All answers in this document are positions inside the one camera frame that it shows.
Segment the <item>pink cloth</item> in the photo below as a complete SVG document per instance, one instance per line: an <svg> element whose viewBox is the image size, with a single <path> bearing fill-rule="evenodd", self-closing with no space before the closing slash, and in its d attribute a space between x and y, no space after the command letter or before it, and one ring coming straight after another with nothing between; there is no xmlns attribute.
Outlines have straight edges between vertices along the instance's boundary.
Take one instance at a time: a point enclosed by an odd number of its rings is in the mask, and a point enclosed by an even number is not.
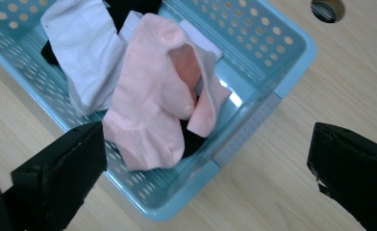
<svg viewBox="0 0 377 231"><path fill-rule="evenodd" d="M180 119L189 119L188 128L200 136L212 132L231 93L214 76L214 62L215 54L192 44L173 20L151 13L141 19L103 119L105 138L128 169L176 165L185 148Z"/></svg>

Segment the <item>clothing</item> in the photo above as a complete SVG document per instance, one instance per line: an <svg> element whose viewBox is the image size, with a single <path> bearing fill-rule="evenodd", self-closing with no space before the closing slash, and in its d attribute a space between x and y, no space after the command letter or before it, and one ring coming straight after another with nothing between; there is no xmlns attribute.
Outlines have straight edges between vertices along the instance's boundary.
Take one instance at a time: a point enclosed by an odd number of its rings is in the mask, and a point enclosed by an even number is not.
<svg viewBox="0 0 377 231"><path fill-rule="evenodd" d="M215 54L193 44L173 20L143 16L103 119L105 138L116 144L128 169L177 164L185 149L180 119L189 119L189 130L200 131L200 136L212 132L215 124L210 123L231 93L218 85L214 63ZM200 80L203 88L196 103ZM199 116L209 118L200 121Z"/></svg>
<svg viewBox="0 0 377 231"><path fill-rule="evenodd" d="M104 3L58 0L41 24L67 77L71 106L81 116L107 108L125 41L117 35Z"/></svg>
<svg viewBox="0 0 377 231"><path fill-rule="evenodd" d="M142 14L157 13L162 0L107 0L106 2L110 5L107 8L108 14L113 20L116 31L119 33L130 11ZM49 40L42 47L41 56L50 64L59 64Z"/></svg>

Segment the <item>floor hole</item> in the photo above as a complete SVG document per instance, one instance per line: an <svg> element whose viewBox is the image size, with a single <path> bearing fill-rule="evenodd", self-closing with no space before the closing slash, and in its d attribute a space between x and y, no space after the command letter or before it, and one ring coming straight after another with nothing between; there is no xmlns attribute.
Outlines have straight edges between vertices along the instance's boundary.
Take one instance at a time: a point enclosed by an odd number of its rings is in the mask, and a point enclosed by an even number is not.
<svg viewBox="0 0 377 231"><path fill-rule="evenodd" d="M341 0L312 0L311 10L314 16L322 22L339 22L345 13Z"/></svg>

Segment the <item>laundry basket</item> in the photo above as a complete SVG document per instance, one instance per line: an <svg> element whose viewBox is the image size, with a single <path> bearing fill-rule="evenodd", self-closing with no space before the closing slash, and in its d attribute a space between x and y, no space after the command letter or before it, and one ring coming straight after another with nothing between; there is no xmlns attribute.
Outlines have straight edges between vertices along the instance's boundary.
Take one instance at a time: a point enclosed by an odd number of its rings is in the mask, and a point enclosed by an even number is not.
<svg viewBox="0 0 377 231"><path fill-rule="evenodd" d="M69 104L66 78L40 50L47 37L39 20L52 0L0 0L0 64L57 124L72 127L102 119L81 116ZM142 214L172 218L227 164L296 84L314 59L313 40L264 0L164 0L160 15L187 19L224 52L215 66L232 94L215 131L191 157L171 169L127 171L106 143L105 175Z"/></svg>

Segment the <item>wooden floor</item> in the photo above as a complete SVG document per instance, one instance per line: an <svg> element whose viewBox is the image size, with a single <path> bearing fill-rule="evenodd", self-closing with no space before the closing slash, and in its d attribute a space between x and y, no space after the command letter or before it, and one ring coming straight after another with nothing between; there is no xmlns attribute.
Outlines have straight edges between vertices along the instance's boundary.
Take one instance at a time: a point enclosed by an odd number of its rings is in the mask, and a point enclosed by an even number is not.
<svg viewBox="0 0 377 231"><path fill-rule="evenodd" d="M309 0L271 0L317 43L311 68L272 116L174 219L142 217L101 177L68 230L363 230L318 191L306 167L314 124L377 142L377 0L344 0L336 24ZM0 189L10 172L63 132L0 66Z"/></svg>

